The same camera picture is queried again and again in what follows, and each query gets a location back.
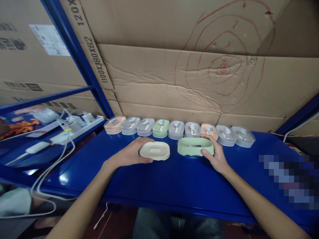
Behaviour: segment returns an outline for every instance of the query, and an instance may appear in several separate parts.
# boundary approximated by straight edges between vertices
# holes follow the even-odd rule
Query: white cloth
[[[30,213],[32,197],[25,188],[16,188],[0,197],[0,216],[27,215]]]

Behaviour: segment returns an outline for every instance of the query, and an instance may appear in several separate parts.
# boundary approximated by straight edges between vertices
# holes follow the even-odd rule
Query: forearm
[[[116,167],[106,161],[93,181],[52,229],[47,239],[82,238]]]
[[[310,238],[294,221],[246,183],[234,170],[229,168],[223,176],[240,194],[270,238]]]

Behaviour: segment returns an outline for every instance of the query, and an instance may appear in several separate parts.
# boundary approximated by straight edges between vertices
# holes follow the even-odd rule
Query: orange wire
[[[284,136],[282,134],[276,134],[276,133],[272,133],[272,132],[269,132],[270,134],[275,134],[275,135],[278,135],[278,136]],[[310,135],[288,135],[287,137],[312,137],[312,136],[319,136],[319,134],[310,134]]]

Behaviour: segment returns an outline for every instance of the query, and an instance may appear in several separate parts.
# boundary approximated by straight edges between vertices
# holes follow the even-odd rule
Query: blue metal shelf frame
[[[319,93],[305,104],[297,113],[287,120],[277,131],[277,134],[286,134],[298,125],[311,118],[319,111]]]
[[[69,90],[60,92],[57,94],[52,94],[48,96],[43,96],[31,100],[26,100],[22,102],[17,102],[12,105],[1,106],[0,115],[9,113],[22,108],[42,104],[48,101],[56,100],[62,97],[74,95],[84,91],[90,90],[95,97],[97,103],[99,104],[102,112],[107,118],[114,116],[113,111],[103,93],[103,90],[90,66],[88,59],[81,47],[81,44],[68,20],[65,11],[60,3],[56,0],[41,0],[45,10],[50,16],[53,24],[55,25],[57,31],[59,32],[62,40],[64,41],[66,47],[68,48],[75,64],[77,65],[79,71],[81,72],[87,87],[78,88],[75,90]]]

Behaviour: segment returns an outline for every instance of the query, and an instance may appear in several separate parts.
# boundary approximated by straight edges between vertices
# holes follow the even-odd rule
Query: hand
[[[202,149],[201,151],[205,158],[210,161],[214,169],[221,174],[225,174],[226,172],[231,170],[231,167],[226,161],[223,147],[211,135],[201,134],[200,137],[209,139],[214,144],[214,156],[211,155],[211,153],[208,152],[206,149]]]
[[[120,166],[129,166],[132,164],[151,163],[153,162],[152,159],[139,156],[140,148],[147,142],[154,142],[154,140],[147,137],[138,137],[105,162],[113,163],[116,168]]]

